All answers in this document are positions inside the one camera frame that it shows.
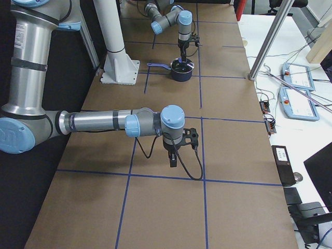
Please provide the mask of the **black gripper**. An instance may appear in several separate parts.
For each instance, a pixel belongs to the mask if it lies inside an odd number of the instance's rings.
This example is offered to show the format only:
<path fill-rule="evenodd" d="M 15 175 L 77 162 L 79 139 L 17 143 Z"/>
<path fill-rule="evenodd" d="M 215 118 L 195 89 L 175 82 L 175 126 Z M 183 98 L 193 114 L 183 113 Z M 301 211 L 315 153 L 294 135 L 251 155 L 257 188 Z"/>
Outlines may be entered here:
<path fill-rule="evenodd" d="M 181 62 L 187 62 L 186 49 L 189 47 L 189 40 L 178 39 L 178 47 L 181 53 Z"/>
<path fill-rule="evenodd" d="M 177 155 L 175 150 L 179 149 L 178 145 L 170 145 L 167 144 L 166 142 L 163 142 L 164 148 L 168 151 L 168 156 L 169 156 L 169 162 L 170 162 L 170 167 L 175 168 L 177 167 Z"/>

